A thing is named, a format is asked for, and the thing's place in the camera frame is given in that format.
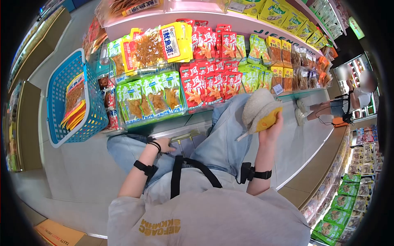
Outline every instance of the light blue jeans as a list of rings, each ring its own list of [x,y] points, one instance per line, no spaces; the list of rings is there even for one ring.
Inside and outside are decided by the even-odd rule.
[[[242,112],[249,94],[232,97],[223,104],[217,105],[212,113],[212,130],[209,136],[194,150],[190,158],[206,165],[209,169],[227,172],[238,176],[242,161],[249,150],[252,135],[241,141],[236,139],[247,131],[242,122]],[[122,134],[110,137],[107,149],[116,164],[129,173],[133,164],[144,150],[148,139],[135,134]],[[175,159],[163,154],[154,161],[158,167],[145,188],[159,180],[164,174],[172,172]]]

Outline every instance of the plush toy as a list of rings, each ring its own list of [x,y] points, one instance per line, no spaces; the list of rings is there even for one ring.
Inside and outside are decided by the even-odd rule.
[[[259,131],[270,128],[276,122],[276,115],[282,111],[282,103],[274,99],[269,90],[261,88],[253,92],[243,108],[242,122],[248,132],[237,141]]]

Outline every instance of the store sign text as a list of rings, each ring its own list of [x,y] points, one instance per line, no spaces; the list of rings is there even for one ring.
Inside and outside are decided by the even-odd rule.
[[[258,34],[262,34],[262,33],[264,32],[264,30],[263,30],[263,29],[261,29],[260,31],[254,30],[254,32],[255,32],[255,33],[258,33]],[[280,40],[286,40],[285,37],[278,37],[278,34],[275,34],[275,33],[271,33],[269,36],[278,38],[278,39],[280,39]],[[316,55],[315,51],[314,51],[314,50],[308,49],[308,47],[300,46],[299,43],[296,43],[296,42],[294,42],[294,41],[290,41],[290,39],[287,39],[286,41],[289,42],[290,44],[294,44],[294,45],[296,45],[296,46],[299,46],[300,48],[305,48],[309,54]]]

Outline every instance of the shopping basket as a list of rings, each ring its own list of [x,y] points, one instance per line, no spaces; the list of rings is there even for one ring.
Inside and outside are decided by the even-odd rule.
[[[86,112],[83,120],[69,131],[66,127],[60,126],[64,116],[66,88],[81,72],[85,74]],[[46,108],[49,140],[55,148],[65,142],[84,142],[108,125],[108,117],[96,75],[89,63],[85,61],[82,48],[75,50],[52,72],[46,89]]]

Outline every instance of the sneaker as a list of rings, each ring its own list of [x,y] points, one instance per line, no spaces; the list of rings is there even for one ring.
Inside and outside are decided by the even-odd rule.
[[[297,107],[301,110],[302,113],[305,114],[307,110],[305,109],[304,103],[299,99],[296,102],[297,102]]]
[[[297,120],[297,124],[299,125],[299,126],[302,126],[303,124],[304,124],[304,114],[302,114],[302,112],[301,112],[301,110],[300,109],[296,109],[295,110],[295,118],[296,118],[296,120]]]

